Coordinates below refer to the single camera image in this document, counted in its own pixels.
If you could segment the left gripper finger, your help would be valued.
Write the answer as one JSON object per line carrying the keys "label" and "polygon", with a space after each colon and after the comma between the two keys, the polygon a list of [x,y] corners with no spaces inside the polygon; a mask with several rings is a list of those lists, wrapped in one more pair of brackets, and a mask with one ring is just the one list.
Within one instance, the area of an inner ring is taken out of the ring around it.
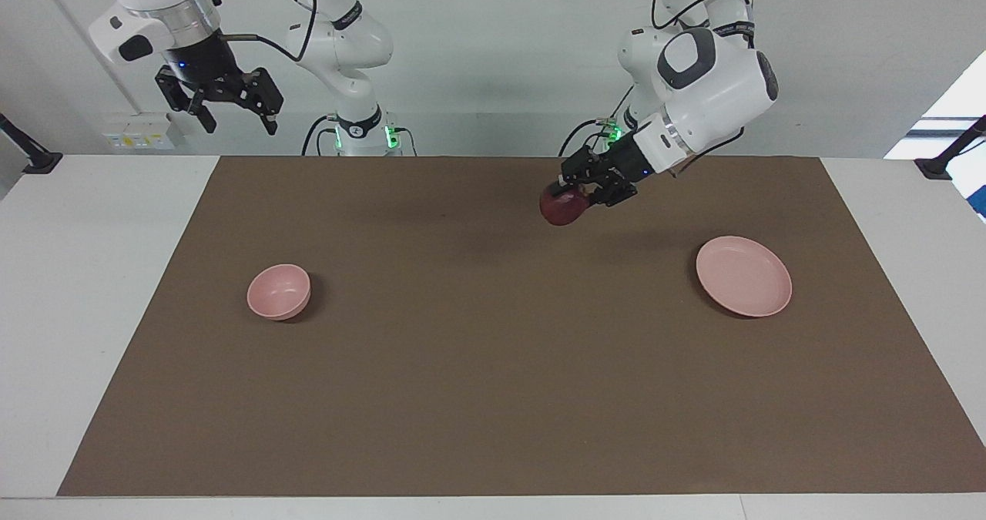
{"label": "left gripper finger", "polygon": [[582,183],[590,179],[605,179],[603,152],[579,149],[570,157],[563,159],[557,180],[548,186],[548,195],[563,197],[571,193],[584,197]]}
{"label": "left gripper finger", "polygon": [[637,194],[636,184],[626,179],[590,179],[582,183],[582,195],[587,201],[587,208],[613,207]]}

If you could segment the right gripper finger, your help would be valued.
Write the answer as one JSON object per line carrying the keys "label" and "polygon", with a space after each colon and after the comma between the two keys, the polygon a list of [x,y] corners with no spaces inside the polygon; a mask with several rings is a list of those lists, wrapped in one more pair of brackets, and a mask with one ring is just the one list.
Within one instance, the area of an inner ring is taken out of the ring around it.
{"label": "right gripper finger", "polygon": [[183,112],[200,121],[202,128],[209,134],[215,133],[217,121],[205,105],[204,89],[193,84],[191,94],[187,94],[186,86],[177,78],[175,71],[169,65],[159,68],[155,81],[163,98],[173,112]]}
{"label": "right gripper finger", "polygon": [[231,95],[235,105],[256,114],[269,136],[277,133],[277,116],[284,106],[284,96],[267,68],[250,72],[237,69],[231,74]]}

